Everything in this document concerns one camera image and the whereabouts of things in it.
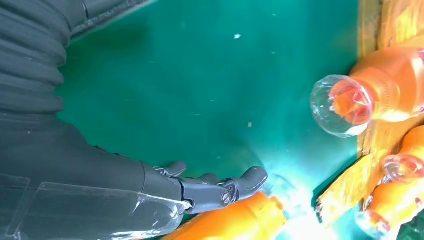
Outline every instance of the orange bottle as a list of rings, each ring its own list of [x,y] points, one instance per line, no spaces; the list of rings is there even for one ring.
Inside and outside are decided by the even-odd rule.
[[[287,220],[283,205],[263,192],[224,209],[202,213],[162,240],[271,240]]]
[[[311,93],[312,114],[328,133],[357,136],[371,120],[402,122],[424,112],[424,51],[387,48],[361,59],[349,76],[329,75]]]
[[[423,181],[387,182],[379,185],[372,194],[369,206],[356,215],[357,224],[375,239],[410,222],[423,210]]]
[[[263,191],[224,209],[202,213],[161,240],[275,239],[289,218],[303,217],[305,212],[297,190],[285,178],[270,176]]]
[[[424,126],[405,135],[399,154],[384,159],[384,169],[392,181],[411,182],[424,178]]]

